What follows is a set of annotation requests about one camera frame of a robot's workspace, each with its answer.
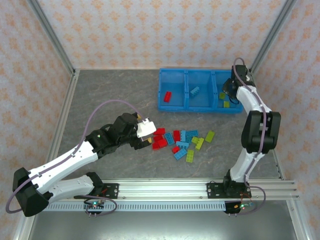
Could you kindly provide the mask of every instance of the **patterned wallpaper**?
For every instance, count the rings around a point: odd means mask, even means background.
[[[320,4],[298,0],[255,73],[265,102],[280,111],[277,155],[298,182],[320,235]]]
[[[20,217],[5,212],[13,174],[44,163],[70,74],[26,0],[0,11],[0,238],[9,240]]]
[[[75,68],[252,64],[285,0],[40,0]]]

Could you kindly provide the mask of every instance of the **gray speckled surface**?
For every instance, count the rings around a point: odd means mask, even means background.
[[[222,178],[238,159],[241,152],[241,133],[246,113],[173,113],[157,109],[158,70],[81,70],[65,125],[59,155],[74,147],[83,133],[91,112],[110,99],[125,100],[149,117],[157,128],[173,130],[198,129],[203,138],[209,130],[215,132],[212,143],[204,142],[194,152],[193,163],[186,157],[179,161],[167,146],[153,151],[151,146],[134,150],[128,144],[96,162],[75,171],[68,178],[96,172],[104,178]],[[89,134],[105,124],[112,124],[122,113],[133,113],[124,104],[111,103],[93,117]],[[255,167],[252,178],[278,178],[278,170],[270,152]]]

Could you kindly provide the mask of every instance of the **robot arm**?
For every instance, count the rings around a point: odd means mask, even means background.
[[[222,90],[231,98],[242,103],[247,119],[241,135],[242,151],[236,164],[228,170],[221,184],[210,184],[213,189],[211,198],[240,198],[242,193],[250,195],[246,179],[258,161],[277,145],[281,115],[267,107],[257,93],[254,82],[248,76],[245,65],[236,65],[235,70],[243,83],[236,77],[234,68],[231,78],[223,85]],[[266,125],[263,129],[264,113]]]
[[[148,118],[138,123],[138,117],[136,113],[124,113],[115,120],[114,124],[107,124],[86,136],[75,154],[73,152],[77,146],[53,161],[30,171],[23,167],[18,169],[14,173],[13,191],[32,176],[39,176],[32,179],[16,194],[24,215],[33,216],[45,209],[49,203],[61,199],[100,194],[103,183],[95,172],[88,172],[76,179],[61,179],[82,166],[115,152],[124,144],[130,144],[135,150],[149,146],[150,139],[143,141],[142,137],[155,132],[156,127]],[[72,157],[67,161],[52,168],[70,155]]]

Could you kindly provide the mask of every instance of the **mounting plate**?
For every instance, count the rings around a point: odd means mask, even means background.
[[[209,182],[206,184],[206,193],[208,199],[241,199],[241,197],[244,199],[248,198],[246,195],[241,196],[241,193],[248,194],[251,198],[250,188],[245,187],[242,189],[242,191],[236,191],[234,194],[230,194],[229,192],[225,191],[223,182]]]

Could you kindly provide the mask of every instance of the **lego brick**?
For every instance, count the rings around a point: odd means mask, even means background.
[[[195,154],[195,151],[193,150],[188,150],[187,151],[187,154],[186,154],[186,162],[188,163],[193,163],[194,161],[194,154]]]
[[[214,131],[209,131],[204,140],[208,143],[211,143],[212,139],[214,138],[214,135]]]
[[[179,160],[180,158],[182,158],[186,154],[187,154],[187,150],[182,148],[180,151],[178,151],[177,153],[174,154],[174,157],[175,157],[175,159]]]
[[[162,140],[162,139],[164,139],[164,137],[163,137],[162,135],[157,135],[157,136],[154,136],[154,137],[153,137],[153,140],[154,140],[155,142],[158,142],[158,141],[160,141],[160,140]]]
[[[159,144],[157,142],[153,143],[152,144],[152,149],[153,150],[158,150],[160,147],[159,147]]]
[[[157,128],[156,131],[153,133],[153,135],[163,135],[166,133],[166,130],[164,127]]]
[[[200,137],[198,143],[195,145],[195,149],[200,150],[202,144],[204,143],[204,138]]]
[[[194,136],[191,140],[192,143],[197,144],[199,142],[199,138],[197,138],[196,136]]]
[[[200,88],[198,86],[196,86],[194,89],[192,89],[190,91],[190,94],[191,94],[191,96],[194,97],[195,95],[197,95],[199,93],[199,91],[200,91]]]
[[[166,134],[164,134],[164,137],[169,145],[172,145],[175,143],[174,138],[172,137],[170,132],[167,132]]]
[[[175,146],[174,148],[172,148],[173,154],[176,154],[179,151],[180,151],[180,147],[178,147],[178,146]]]
[[[167,140],[165,140],[165,139],[161,139],[160,141],[157,141],[157,143],[159,144],[159,147],[161,149],[168,145]]]
[[[198,137],[199,133],[198,130],[186,131],[185,137]]]
[[[219,93],[219,99],[224,100],[226,98],[226,94],[224,92]]]
[[[173,140],[176,143],[177,141],[181,140],[181,136],[180,136],[180,131],[179,130],[174,130],[173,131]]]
[[[229,101],[224,101],[223,102],[223,107],[227,108],[227,109],[230,108],[230,102]]]
[[[181,139],[180,139],[181,142],[185,142],[186,141],[186,131],[185,130],[182,130],[181,131]]]
[[[164,102],[166,102],[166,103],[169,103],[170,102],[170,99],[171,99],[171,95],[172,95],[172,92],[170,92],[170,91],[167,91],[166,93],[165,93],[165,96],[164,96]]]
[[[191,141],[192,141],[192,137],[191,136],[185,138],[185,142],[186,143],[190,144]]]
[[[176,145],[181,149],[187,149],[189,147],[189,143],[182,141],[177,141]]]

